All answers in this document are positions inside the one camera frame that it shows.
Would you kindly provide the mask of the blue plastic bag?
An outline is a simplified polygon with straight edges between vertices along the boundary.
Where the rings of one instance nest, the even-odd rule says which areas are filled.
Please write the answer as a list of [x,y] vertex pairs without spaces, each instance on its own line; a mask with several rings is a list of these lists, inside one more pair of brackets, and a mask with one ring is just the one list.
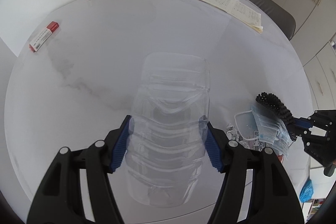
[[314,194],[313,184],[311,179],[307,179],[305,184],[303,185],[301,192],[299,194],[299,200],[301,203],[308,202],[311,200],[312,196]]

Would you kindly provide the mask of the clear plastic container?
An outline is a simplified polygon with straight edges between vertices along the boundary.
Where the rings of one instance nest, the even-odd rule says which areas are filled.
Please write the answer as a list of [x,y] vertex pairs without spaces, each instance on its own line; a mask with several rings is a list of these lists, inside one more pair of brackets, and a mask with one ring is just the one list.
[[210,68],[200,57],[151,53],[131,108],[127,187],[139,203],[176,207],[190,199],[205,157]]

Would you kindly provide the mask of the clear printed plastic wrapper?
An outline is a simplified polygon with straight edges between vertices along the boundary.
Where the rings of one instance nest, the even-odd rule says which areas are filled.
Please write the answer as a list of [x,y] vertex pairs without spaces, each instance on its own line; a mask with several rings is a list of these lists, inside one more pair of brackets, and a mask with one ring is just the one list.
[[259,132],[251,110],[234,115],[234,124],[228,124],[226,136],[246,149],[261,151],[264,148],[264,143],[259,141]]

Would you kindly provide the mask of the dark grey chair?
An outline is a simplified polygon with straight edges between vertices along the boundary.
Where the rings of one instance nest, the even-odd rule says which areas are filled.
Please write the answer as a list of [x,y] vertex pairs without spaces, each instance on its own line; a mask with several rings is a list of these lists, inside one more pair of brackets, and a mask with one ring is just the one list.
[[272,0],[249,0],[267,14],[282,30],[288,40],[294,36],[296,22],[294,17]]

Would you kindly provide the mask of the black ridged foam mat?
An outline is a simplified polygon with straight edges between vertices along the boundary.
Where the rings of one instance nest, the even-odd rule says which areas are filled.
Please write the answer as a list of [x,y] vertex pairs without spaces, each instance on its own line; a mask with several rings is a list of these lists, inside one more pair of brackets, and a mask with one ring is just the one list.
[[273,114],[280,118],[286,126],[294,124],[294,117],[291,111],[273,93],[262,92],[258,94],[256,102],[270,110]]

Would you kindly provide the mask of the beige drawer cabinet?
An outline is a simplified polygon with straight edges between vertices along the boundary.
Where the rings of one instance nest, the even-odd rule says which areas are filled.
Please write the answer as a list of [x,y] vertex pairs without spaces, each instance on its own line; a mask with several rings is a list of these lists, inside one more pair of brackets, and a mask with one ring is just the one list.
[[319,110],[335,110],[335,47],[328,42],[304,65],[311,96]]

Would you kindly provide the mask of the red white small box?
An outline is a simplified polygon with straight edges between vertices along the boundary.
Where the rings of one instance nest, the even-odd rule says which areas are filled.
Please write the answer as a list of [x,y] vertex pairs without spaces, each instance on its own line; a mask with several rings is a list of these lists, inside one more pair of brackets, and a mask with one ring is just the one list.
[[29,49],[37,52],[49,37],[59,28],[58,22],[52,21],[48,26],[40,30],[29,42]]

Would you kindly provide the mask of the open paper booklet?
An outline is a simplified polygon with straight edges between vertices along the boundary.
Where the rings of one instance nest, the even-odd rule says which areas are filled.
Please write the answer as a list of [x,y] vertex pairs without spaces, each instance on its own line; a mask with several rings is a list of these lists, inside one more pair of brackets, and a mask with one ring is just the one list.
[[259,34],[263,32],[261,14],[239,0],[199,0],[240,20]]

